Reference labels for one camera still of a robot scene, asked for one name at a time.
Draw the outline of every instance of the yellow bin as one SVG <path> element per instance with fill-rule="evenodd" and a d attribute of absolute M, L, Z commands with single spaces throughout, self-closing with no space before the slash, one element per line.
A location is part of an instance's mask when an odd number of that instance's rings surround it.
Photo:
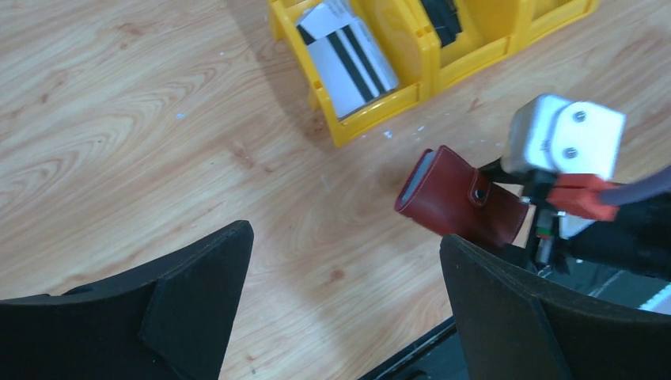
<path fill-rule="evenodd" d="M 462 32 L 441 47 L 420 0 L 350 0 L 400 80 L 389 95 L 339 120 L 294 26 L 320 0 L 268 0 L 273 37 L 286 39 L 308 79 L 309 103 L 321 108 L 342 146 L 379 123 L 592 13 L 598 0 L 454 0 Z"/>

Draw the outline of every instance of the white box with black stripes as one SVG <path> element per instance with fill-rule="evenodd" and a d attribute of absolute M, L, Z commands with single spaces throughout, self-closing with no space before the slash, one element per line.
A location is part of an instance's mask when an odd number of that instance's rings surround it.
<path fill-rule="evenodd" d="M 398 87 L 373 35 L 346 0 L 308 9 L 297 28 L 340 119 Z"/>

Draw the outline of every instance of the black stripe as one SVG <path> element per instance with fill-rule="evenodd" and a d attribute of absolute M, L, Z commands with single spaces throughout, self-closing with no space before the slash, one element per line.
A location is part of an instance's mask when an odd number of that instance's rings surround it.
<path fill-rule="evenodd" d="M 363 63 L 363 66 L 366 68 L 366 71 L 368 71 L 368 75 L 370 75 L 370 77 L 373 79 L 373 83 L 375 83 L 377 91 L 379 91 L 380 95 L 382 95 L 383 93 L 386 92 L 386 89 L 382 85 L 380 77 L 377 76 L 377 72 L 373 68 L 373 65 L 370 64 L 368 56 L 366 56 L 366 53 L 363 52 L 361 44 L 359 44 L 357 38 L 354 36 L 354 33 L 352 32 L 352 27 L 349 25 L 344 27 L 343 32 L 345 32 L 345 36 L 347 36 L 347 39 L 350 41 L 350 44 L 352 44 L 352 47 L 354 47 L 354 51 L 356 51 L 359 59 L 361 59 L 361 62 Z"/>
<path fill-rule="evenodd" d="M 363 80 L 361 73 L 358 72 L 354 61 L 352 61 L 352 58 L 347 54 L 347 50 L 345 50 L 345 47 L 343 46 L 343 41 L 340 40 L 335 32 L 329 34 L 326 38 L 328 39 L 328 42 L 331 43 L 333 50 L 335 50 L 338 58 L 340 58 L 340 61 L 345 66 L 345 70 L 347 70 L 347 73 L 349 73 L 352 81 L 354 82 L 354 85 L 357 87 L 358 91 L 363 97 L 363 100 L 366 101 L 366 103 L 372 101 L 373 94 L 370 92 L 366 81 Z"/>
<path fill-rule="evenodd" d="M 298 32 L 301 33 L 301 38 L 303 39 L 303 42 L 305 42 L 306 45 L 310 45 L 315 41 L 314 37 L 310 33 L 308 33 L 308 31 L 305 30 L 305 28 L 303 28 L 300 25 L 297 26 L 296 28 L 298 29 Z"/>

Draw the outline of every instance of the white speck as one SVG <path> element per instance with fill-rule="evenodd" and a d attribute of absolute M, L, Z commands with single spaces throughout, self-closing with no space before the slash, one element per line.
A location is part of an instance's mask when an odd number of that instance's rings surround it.
<path fill-rule="evenodd" d="M 331 192 L 331 186 L 328 185 L 328 182 L 326 181 L 326 176 L 324 174 L 321 175 L 321 181 L 324 182 L 326 192 Z"/>

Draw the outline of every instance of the white mechanical part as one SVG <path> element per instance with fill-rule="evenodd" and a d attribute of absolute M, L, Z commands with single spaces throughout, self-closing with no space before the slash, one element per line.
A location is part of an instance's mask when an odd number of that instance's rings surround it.
<path fill-rule="evenodd" d="M 588 101 L 540 95 L 515 113 L 502 168 L 512 174 L 533 169 L 553 173 L 592 173 L 612 179 L 626 116 Z M 566 215 L 559 235 L 568 239 L 592 220 Z"/>

